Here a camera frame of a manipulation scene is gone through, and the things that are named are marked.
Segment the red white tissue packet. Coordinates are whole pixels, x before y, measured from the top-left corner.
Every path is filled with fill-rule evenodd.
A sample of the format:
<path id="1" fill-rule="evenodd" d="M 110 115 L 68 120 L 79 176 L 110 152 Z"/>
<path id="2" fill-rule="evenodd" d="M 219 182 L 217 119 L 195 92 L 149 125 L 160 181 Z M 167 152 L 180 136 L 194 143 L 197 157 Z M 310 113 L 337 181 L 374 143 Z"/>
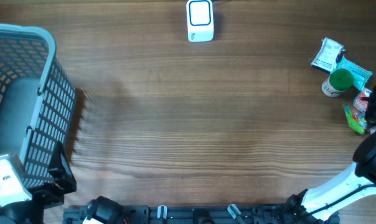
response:
<path id="1" fill-rule="evenodd" d="M 371 90 L 364 88 L 353 100 L 353 106 L 355 109 L 361 113 L 365 113 L 368 107 L 368 101 L 365 98 L 368 98 L 372 93 Z"/>

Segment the Haribo gummy candy bag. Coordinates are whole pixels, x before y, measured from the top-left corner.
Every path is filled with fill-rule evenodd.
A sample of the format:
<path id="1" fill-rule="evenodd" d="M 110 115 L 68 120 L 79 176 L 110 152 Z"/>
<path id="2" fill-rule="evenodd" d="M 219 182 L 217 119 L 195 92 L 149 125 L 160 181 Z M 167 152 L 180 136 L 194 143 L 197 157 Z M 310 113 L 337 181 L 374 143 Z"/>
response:
<path id="1" fill-rule="evenodd" d="M 373 134 L 376 132 L 376 123 L 368 123 L 365 119 L 365 114 L 357 110 L 353 106 L 342 105 L 347 124 L 349 127 L 357 132 L 358 134 L 370 133 Z"/>

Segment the teal white tissue packet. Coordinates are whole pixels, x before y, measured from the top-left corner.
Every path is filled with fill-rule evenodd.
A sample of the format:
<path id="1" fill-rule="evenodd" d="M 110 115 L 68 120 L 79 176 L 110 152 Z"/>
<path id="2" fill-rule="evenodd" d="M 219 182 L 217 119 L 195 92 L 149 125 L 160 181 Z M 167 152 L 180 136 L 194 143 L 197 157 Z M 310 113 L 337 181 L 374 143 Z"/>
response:
<path id="1" fill-rule="evenodd" d="M 362 68 L 361 66 L 347 60 L 344 56 L 341 61 L 337 64 L 336 69 L 346 69 L 348 70 L 354 79 L 354 86 L 359 91 L 362 91 L 365 88 L 365 84 L 368 82 L 369 78 L 372 76 L 372 72 Z"/>

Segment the green lid jar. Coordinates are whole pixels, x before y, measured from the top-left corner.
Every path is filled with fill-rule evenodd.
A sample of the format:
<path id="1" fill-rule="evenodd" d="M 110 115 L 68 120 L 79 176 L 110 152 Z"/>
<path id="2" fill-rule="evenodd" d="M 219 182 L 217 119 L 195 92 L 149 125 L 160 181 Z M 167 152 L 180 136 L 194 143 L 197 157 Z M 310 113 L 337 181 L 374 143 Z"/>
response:
<path id="1" fill-rule="evenodd" d="M 351 88 L 353 84 L 354 78 L 350 71 L 339 68 L 334 70 L 322 83 L 321 90 L 326 96 L 335 98 Z"/>

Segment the white paper pouch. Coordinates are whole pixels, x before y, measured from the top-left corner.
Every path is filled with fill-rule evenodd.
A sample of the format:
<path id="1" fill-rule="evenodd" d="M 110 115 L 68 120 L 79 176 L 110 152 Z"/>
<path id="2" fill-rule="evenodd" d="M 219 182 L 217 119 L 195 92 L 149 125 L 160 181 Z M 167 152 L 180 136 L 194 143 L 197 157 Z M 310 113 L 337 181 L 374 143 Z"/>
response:
<path id="1" fill-rule="evenodd" d="M 345 48 L 342 44 L 325 37 L 322 39 L 322 45 L 319 52 L 310 65 L 331 73 L 333 69 L 337 67 L 338 59 L 344 51 Z"/>

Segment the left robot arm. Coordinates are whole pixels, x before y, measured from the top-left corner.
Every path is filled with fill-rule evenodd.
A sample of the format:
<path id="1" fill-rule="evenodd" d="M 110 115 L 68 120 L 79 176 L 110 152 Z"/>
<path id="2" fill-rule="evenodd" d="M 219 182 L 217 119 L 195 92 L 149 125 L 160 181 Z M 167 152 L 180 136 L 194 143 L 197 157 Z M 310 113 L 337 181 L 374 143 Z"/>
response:
<path id="1" fill-rule="evenodd" d="M 63 203 L 64 195 L 77 189 L 77 182 L 65 160 L 61 142 L 54 146 L 49 163 L 49 174 L 53 184 L 44 184 L 33 191 L 31 200 L 9 203 L 0 208 L 0 224 L 34 224 L 44 222 L 44 210 L 49 205 Z M 108 198 L 98 197 L 86 207 L 64 211 L 63 223 L 127 223 L 124 207 Z"/>

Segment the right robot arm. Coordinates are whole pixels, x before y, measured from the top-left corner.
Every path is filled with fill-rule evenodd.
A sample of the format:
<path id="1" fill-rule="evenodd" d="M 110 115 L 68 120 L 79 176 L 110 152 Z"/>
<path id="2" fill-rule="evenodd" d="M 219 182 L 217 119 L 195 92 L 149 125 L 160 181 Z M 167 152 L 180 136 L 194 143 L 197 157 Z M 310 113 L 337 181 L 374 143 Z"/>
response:
<path id="1" fill-rule="evenodd" d="M 376 86 L 364 98 L 366 122 L 376 122 Z M 353 163 L 325 184 L 292 195 L 278 216 L 281 223 L 339 223 L 337 211 L 376 195 L 376 131 L 357 147 Z"/>

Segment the white barcode scanner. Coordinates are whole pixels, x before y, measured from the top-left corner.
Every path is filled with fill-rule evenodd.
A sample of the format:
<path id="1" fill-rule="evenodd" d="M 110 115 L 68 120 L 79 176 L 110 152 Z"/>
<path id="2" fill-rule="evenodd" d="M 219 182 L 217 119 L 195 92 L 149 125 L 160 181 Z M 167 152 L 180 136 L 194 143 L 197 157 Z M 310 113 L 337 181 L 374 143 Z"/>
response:
<path id="1" fill-rule="evenodd" d="M 209 42 L 214 37 L 214 12 L 211 0 L 186 3 L 187 38 L 190 42 Z"/>

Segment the grey plastic mesh basket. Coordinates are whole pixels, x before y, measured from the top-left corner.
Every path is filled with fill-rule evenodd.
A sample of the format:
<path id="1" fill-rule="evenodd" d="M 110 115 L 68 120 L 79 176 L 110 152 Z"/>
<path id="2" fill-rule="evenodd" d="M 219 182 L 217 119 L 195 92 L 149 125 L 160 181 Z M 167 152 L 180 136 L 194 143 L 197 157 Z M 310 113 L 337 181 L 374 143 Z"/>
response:
<path id="1" fill-rule="evenodd" d="M 13 154 L 32 189 L 52 183 L 48 172 L 56 143 L 67 142 L 75 87 L 56 58 L 45 29 L 0 24 L 0 155 Z"/>

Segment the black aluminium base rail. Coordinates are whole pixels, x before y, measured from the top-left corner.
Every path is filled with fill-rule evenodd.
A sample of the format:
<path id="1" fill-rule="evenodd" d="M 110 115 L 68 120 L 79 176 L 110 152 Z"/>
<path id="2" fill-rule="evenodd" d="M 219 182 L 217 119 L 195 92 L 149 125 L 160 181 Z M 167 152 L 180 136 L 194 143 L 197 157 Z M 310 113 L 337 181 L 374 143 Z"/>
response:
<path id="1" fill-rule="evenodd" d="M 279 205 L 254 205 L 238 209 L 239 218 L 245 224 L 309 223 L 309 220 L 298 220 L 294 214 L 280 216 Z M 199 218 L 209 218 L 215 224 L 238 223 L 238 218 L 233 218 L 227 207 L 169 207 L 167 217 L 159 218 L 156 207 L 126 206 L 121 217 L 131 224 L 195 224 Z"/>

